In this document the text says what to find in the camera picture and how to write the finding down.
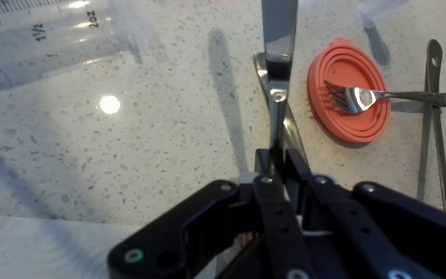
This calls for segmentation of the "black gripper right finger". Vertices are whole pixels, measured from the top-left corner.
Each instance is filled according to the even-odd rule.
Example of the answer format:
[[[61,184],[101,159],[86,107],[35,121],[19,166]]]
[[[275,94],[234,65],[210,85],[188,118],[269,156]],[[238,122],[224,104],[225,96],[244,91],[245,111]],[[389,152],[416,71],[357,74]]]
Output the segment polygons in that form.
[[[295,149],[284,172],[299,184],[303,226],[330,232],[354,279],[446,279],[445,211],[375,181],[348,190]]]

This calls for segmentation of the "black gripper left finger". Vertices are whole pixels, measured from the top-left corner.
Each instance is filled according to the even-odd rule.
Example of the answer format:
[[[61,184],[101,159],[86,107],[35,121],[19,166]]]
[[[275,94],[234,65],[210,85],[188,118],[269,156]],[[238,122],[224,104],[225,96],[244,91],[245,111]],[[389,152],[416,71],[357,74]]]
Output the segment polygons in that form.
[[[298,221],[309,166],[295,149],[281,166],[259,149],[256,169],[247,183],[211,181],[114,246],[111,279],[194,279],[244,234],[251,242],[219,279],[313,279]]]

